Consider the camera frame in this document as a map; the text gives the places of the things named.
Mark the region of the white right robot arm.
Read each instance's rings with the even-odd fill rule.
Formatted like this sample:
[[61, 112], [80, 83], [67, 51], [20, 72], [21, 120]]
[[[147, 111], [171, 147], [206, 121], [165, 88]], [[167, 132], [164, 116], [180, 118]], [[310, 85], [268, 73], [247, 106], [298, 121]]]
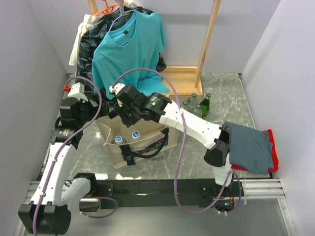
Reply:
[[179, 108], [178, 104], [160, 93], [146, 96], [132, 85], [111, 86], [114, 109], [127, 127], [139, 120], [154, 121], [185, 132], [198, 140], [206, 153], [204, 160], [214, 170], [217, 193], [226, 196], [233, 190], [229, 152], [231, 127], [208, 122]]

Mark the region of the blue-cap water bottle front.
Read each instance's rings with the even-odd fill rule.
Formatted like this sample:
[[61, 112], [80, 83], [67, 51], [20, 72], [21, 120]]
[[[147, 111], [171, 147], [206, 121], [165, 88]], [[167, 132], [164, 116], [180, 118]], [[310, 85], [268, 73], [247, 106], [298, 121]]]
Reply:
[[131, 136], [134, 141], [140, 140], [140, 133], [138, 131], [134, 131]]

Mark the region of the green Perrier lemon bottle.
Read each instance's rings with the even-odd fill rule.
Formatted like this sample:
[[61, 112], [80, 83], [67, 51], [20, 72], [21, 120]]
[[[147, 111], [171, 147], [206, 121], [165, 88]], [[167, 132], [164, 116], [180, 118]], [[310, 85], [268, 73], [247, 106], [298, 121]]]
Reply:
[[204, 99], [199, 103], [199, 113], [201, 115], [202, 119], [206, 119], [207, 115], [209, 114], [210, 111], [210, 99], [211, 99], [211, 94], [207, 93], [204, 97]]

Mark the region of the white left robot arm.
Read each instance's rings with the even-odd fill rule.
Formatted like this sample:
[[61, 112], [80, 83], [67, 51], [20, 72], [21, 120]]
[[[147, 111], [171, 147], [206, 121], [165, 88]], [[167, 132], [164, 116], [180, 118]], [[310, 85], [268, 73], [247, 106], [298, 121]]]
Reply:
[[64, 189], [70, 160], [77, 152], [83, 130], [106, 113], [99, 95], [70, 95], [60, 103], [60, 115], [50, 137], [46, 167], [28, 204], [18, 216], [27, 232], [37, 235], [64, 235], [74, 214], [80, 214], [83, 198], [94, 197], [98, 184], [94, 174], [79, 173]]

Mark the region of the cream canvas tote bag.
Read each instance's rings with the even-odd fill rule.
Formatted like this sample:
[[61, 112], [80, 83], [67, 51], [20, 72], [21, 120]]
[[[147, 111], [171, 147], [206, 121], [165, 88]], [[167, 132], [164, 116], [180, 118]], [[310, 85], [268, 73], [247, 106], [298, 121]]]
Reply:
[[[119, 116], [99, 118], [96, 124], [104, 138], [104, 148], [115, 169], [134, 165], [136, 161], [152, 158], [162, 151], [177, 145], [179, 131], [154, 121], [139, 120], [135, 125], [126, 127]], [[134, 141], [132, 133], [138, 131], [140, 140]], [[127, 144], [115, 145], [114, 138], [121, 135]]]

